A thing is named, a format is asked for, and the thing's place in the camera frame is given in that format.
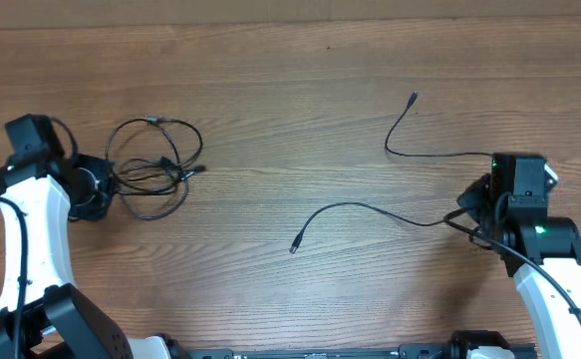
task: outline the beige wall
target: beige wall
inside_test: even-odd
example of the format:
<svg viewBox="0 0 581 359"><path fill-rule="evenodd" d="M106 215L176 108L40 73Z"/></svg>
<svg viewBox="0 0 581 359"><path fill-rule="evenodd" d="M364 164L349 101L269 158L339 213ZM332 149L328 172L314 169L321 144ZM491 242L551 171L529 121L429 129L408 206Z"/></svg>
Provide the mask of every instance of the beige wall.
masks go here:
<svg viewBox="0 0 581 359"><path fill-rule="evenodd" d="M581 0L0 0L0 29L581 15Z"/></svg>

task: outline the thick black cable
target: thick black cable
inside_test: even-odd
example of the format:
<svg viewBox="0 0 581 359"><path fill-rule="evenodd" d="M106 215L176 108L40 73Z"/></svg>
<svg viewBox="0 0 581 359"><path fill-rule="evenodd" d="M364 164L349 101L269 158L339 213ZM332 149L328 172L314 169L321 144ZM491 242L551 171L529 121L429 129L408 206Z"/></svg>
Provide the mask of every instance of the thick black cable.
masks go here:
<svg viewBox="0 0 581 359"><path fill-rule="evenodd" d="M71 166L74 166L76 161L78 160L78 156L80 155L80 150L78 149L78 142L73 137L73 133L69 130L69 127L66 126L60 119L56 118L49 118L51 122L54 124L59 125L64 131L69 135L69 140L71 141L71 157L69 161L71 162Z"/></svg>
<svg viewBox="0 0 581 359"><path fill-rule="evenodd" d="M504 251L510 255L513 255L514 257L520 259L522 262L524 262L525 264L529 265L532 269L537 271L543 278L545 278L545 280L547 280L549 282L549 284L551 284L551 286L554 287L554 289L556 289L558 294L560 294L560 296L562 296L562 298L565 300L565 302L567 302L567 305L569 305L569 313L576 316L576 319L578 319L578 323L580 324L580 328L581 328L581 309L576 305L576 303L573 301L573 299L571 299L571 297L569 296L567 291L560 284L558 284L558 282L551 275L549 275L549 273L547 273L538 264L529 260L529 258L527 258L526 256L522 255L521 253L517 252L513 248L511 248L505 244L502 244L498 241L495 241L493 239L485 238L478 231L467 228L463 225L460 225L460 224L452 221L454 218L456 218L456 217L458 217L466 212L467 212L467 210L464 208L457 209L451 213L448 213L443 218L443 222L445 222L447 225L449 225L450 227L452 227L454 229L457 229L463 233L468 234L469 236L475 236L476 238L489 243L492 247L496 247L500 251Z"/></svg>
<svg viewBox="0 0 581 359"><path fill-rule="evenodd" d="M342 205L361 206L361 207L364 207L367 209L371 209L371 210L378 212L382 215L386 215L386 216L394 218L394 219L402 220L405 223L409 223L409 224L421 226L421 227L428 227L428 226L433 226L433 225L443 223L443 220L438 220L438 221L431 222L431 223L419 223L419 222L416 222L414 220L407 219L407 218L400 216L398 214L394 214L392 212L386 211L384 209L380 209L380 208L371 206L369 204L365 204L365 203L361 203L361 202L338 202L338 203L328 204L326 206L323 206L320 209L318 209L317 211L315 211L314 213L312 213L312 215L310 215L308 220L303 224L303 228L301 228L301 231L299 232L299 234L297 234L297 236L294 238L294 241L292 242L292 246L290 246L290 253L294 254L297 251L297 249L299 249L299 245L301 245L301 241L303 240L303 234L305 233L306 228L308 227L308 224L310 224L312 219L314 219L317 215L319 215L319 213L321 213L322 211L324 211L326 209L330 209L332 207L337 207L337 206L342 206Z"/></svg>
<svg viewBox="0 0 581 359"><path fill-rule="evenodd" d="M24 308L24 301L27 294L27 269L28 269L28 254L29 254L29 240L27 237L27 223L24 219L24 213L20 207L13 201L0 197L0 202L8 204L15 215L18 217L20 222L20 239L21 239L21 250L20 250L20 277L18 278L18 284L20 285L18 290L18 304L15 309L15 318L13 324L13 347L15 351L15 359L21 359L22 343L25 342L25 338L22 337L22 310Z"/></svg>
<svg viewBox="0 0 581 359"><path fill-rule="evenodd" d="M417 100L418 96L419 96L418 93L416 93L416 92L412 93L412 95L410 96L410 99L408 100L408 105L406 106L406 109L403 111L403 113L399 116L397 121L392 125L392 127L388 131L388 135L386 136L386 140L384 142L384 149L386 152L393 154L393 155L397 155L397 156L401 156L401 157L408 157L408 158L452 158L452 157L459 157L459 156L492 157L492 154L488 154L488 153L484 153L484 152L463 152L463 153L436 154L435 155L435 154L405 154L405 153L394 151L394 150L390 149L389 142L390 142L390 136L392 135L392 132L397 127L397 125L401 122L401 120L406 115L406 113L408 112L410 107Z"/></svg>
<svg viewBox="0 0 581 359"><path fill-rule="evenodd" d="M113 176L115 177L118 186L116 193L120 195L122 203L133 216L143 220L156 220L164 218L167 215L175 212L184 203L189 191L188 179L191 176L204 170L203 167L192 167L201 154L201 150L203 149L203 140L201 138L201 133L195 126L182 120L163 118L131 119L117 126L109 136L105 150L105 159L107 161L111 160L111 146L117 133L123 127L137 122L147 123L148 125L157 127L161 131L163 136L166 138L170 149L172 150L174 161L164 156L158 160L129 159L124 161L120 166L118 166L117 170L113 169ZM182 125L191 129L197 136L199 143L194 154L187 158L185 161L182 161L179 156L177 146L172 140L170 133L164 126L162 126L162 124ZM143 185L144 181L157 178L164 178L166 184L159 186ZM175 194L178 192L179 185L182 182L184 186L183 193L175 202L175 204L170 206L168 209L154 215L145 215L137 212L127 199L127 196Z"/></svg>

